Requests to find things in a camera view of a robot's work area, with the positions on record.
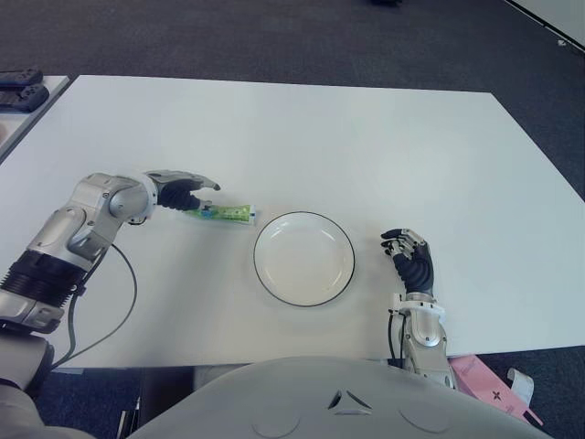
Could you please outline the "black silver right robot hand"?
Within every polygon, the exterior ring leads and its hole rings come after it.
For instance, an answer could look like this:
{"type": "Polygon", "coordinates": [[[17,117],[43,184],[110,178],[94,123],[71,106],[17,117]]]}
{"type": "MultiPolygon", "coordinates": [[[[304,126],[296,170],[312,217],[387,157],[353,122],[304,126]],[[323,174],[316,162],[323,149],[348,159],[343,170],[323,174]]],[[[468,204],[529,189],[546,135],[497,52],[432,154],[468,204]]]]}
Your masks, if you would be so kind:
{"type": "Polygon", "coordinates": [[[434,270],[429,244],[411,229],[388,230],[380,238],[406,292],[432,295],[434,270]]]}

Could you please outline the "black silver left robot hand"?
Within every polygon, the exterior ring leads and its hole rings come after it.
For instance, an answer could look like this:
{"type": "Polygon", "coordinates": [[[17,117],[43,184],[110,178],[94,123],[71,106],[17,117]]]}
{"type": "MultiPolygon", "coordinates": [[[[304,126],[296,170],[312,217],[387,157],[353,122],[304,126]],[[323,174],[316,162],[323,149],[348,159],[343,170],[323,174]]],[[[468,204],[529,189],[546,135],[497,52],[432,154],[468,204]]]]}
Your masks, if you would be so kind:
{"type": "Polygon", "coordinates": [[[186,171],[155,170],[146,175],[156,187],[157,204],[168,209],[207,209],[212,202],[197,198],[194,192],[204,188],[220,191],[220,185],[210,178],[186,171]]]}

